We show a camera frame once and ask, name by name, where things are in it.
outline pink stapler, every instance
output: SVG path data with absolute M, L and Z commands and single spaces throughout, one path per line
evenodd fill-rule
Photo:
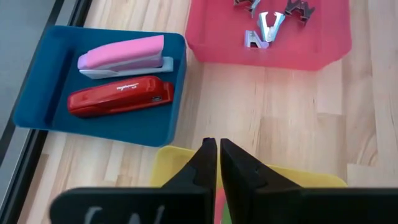
M 92 79 L 172 72 L 174 61 L 163 57 L 164 36 L 102 45 L 79 57 L 80 73 Z

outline wooden surface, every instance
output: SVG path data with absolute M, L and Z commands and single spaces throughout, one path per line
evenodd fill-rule
M 189 0 L 95 0 L 86 26 L 183 34 Z M 188 69 L 176 146 L 230 138 L 268 164 L 398 186 L 398 2 L 352 0 L 353 49 L 319 72 L 198 63 Z M 147 186 L 157 148 L 49 133 L 20 223 L 48 223 L 80 186 Z

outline blue tray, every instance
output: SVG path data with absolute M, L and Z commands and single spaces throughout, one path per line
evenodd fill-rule
M 77 60 L 100 45 L 162 34 L 163 55 L 174 58 L 174 72 L 154 74 L 174 84 L 172 104 L 127 113 L 81 119 L 67 110 L 74 91 L 131 77 L 91 80 L 79 73 Z M 146 146 L 164 146 L 174 138 L 187 67 L 185 39 L 180 34 L 51 27 L 37 51 L 14 114 L 16 125 L 77 133 Z

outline red stapler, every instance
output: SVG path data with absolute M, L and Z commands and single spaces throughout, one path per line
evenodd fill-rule
M 173 97 L 171 83 L 145 76 L 76 91 L 68 98 L 68 111 L 88 118 L 162 105 Z

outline green object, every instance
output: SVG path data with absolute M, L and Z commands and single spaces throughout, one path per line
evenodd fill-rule
M 224 204 L 223 220 L 221 221 L 221 224 L 232 224 L 231 216 L 229 215 L 229 209 L 228 209 L 227 203 Z

